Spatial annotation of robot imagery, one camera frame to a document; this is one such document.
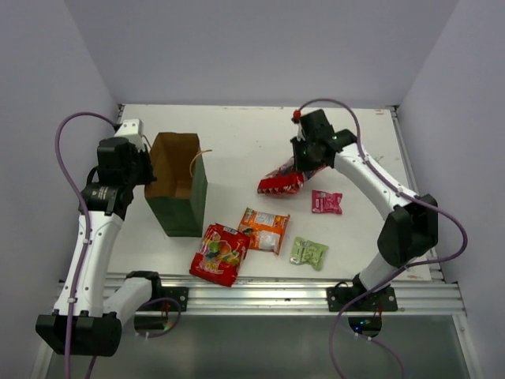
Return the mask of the large red candy bag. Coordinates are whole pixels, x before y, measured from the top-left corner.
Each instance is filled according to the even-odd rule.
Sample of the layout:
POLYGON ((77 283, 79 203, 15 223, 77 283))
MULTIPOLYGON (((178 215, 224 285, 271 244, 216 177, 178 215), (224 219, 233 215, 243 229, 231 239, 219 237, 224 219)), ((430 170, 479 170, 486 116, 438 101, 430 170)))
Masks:
POLYGON ((305 183, 321 172, 326 165, 311 171, 298 171, 294 157, 290 157, 283 165, 266 174, 257 186, 257 193, 269 196, 284 196, 298 193, 305 183))

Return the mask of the green paper bag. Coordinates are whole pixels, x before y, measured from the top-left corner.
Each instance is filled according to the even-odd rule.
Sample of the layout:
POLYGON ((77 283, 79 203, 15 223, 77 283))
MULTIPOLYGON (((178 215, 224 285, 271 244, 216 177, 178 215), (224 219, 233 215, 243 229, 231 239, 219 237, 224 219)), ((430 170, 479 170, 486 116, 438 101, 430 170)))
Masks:
POLYGON ((156 180, 144 187, 144 198, 169 237, 200 237, 208 180, 204 150, 195 133, 158 133, 150 158, 156 180))

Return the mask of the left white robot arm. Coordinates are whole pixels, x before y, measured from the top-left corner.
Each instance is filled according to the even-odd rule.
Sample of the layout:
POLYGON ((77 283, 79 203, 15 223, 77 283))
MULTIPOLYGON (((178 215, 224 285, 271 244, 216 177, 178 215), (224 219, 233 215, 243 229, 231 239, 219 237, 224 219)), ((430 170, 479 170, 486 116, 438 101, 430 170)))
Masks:
POLYGON ((36 332, 59 355, 114 355, 128 319, 142 306, 155 310, 164 300, 159 274, 149 271, 129 273, 104 297, 110 256, 133 190, 155 177, 143 142, 107 138, 99 142, 97 156, 80 193, 79 231, 64 287, 51 313, 36 321, 36 332))

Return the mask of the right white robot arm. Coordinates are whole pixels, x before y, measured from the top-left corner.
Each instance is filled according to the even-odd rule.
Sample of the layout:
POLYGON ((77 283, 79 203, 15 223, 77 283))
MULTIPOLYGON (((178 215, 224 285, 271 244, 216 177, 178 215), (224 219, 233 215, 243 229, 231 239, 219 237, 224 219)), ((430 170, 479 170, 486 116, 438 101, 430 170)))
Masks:
POLYGON ((396 181, 364 150, 350 130, 336 132, 324 111, 293 113, 298 135, 290 140, 294 165, 299 171, 331 167, 346 176, 376 207, 384 220, 377 239, 378 253, 353 278, 346 301, 361 310, 371 309, 380 300, 391 275, 414 262, 438 243, 437 202, 423 197, 396 181))

